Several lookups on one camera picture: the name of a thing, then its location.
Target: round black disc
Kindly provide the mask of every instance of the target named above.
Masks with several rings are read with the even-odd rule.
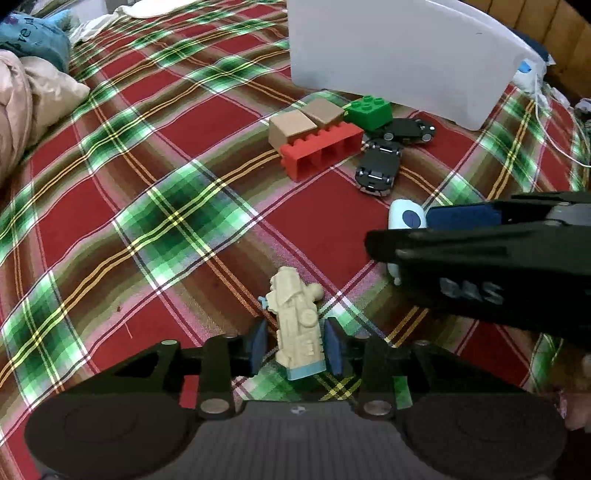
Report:
[[[566,445],[556,409],[528,394],[427,395],[405,430],[433,468],[469,480],[522,480],[554,467]]]
[[[64,478],[125,480],[172,460],[188,430],[187,414],[164,394],[62,394],[33,412],[25,441]]]

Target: red toy block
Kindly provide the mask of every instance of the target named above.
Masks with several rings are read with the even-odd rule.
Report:
[[[302,181],[361,151],[363,130],[341,122],[280,149],[281,165],[293,181]]]

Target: beige toy figure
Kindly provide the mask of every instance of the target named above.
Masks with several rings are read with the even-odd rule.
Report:
[[[318,310],[324,290],[318,283],[302,282],[293,267],[281,267],[271,277],[268,310],[277,315],[279,350],[275,359],[287,369],[287,378],[297,380],[326,370]]]

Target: plaid bedsheet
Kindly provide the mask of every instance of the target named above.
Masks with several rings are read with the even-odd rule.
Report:
[[[425,208],[587,178],[545,146],[533,103],[509,87],[481,132],[438,128],[404,152],[392,198],[354,184],[351,158],[301,184],[267,143],[270,115],[322,95],[290,81],[284,1],[198,2],[157,20],[119,20],[75,48],[90,99],[23,162],[0,200],[0,469],[36,480],[23,441],[40,401],[165,338],[201,345],[246,332],[281,265],[326,289],[322,316],[392,345],[426,338],[535,389],[552,338],[407,303],[366,256],[366,231],[399,197]],[[396,116],[418,114],[394,107]],[[567,112],[549,133],[580,154]],[[238,399],[347,398],[356,379],[288,382],[274,361],[235,381]],[[190,401],[190,390],[183,401]]]

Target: tan block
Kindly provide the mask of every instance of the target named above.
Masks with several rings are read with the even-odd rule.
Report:
[[[312,100],[308,105],[302,107],[301,111],[320,128],[339,124],[345,116],[345,111],[341,107],[325,98]]]
[[[283,145],[291,145],[317,130],[316,124],[299,110],[278,113],[269,119],[269,143],[279,152]]]

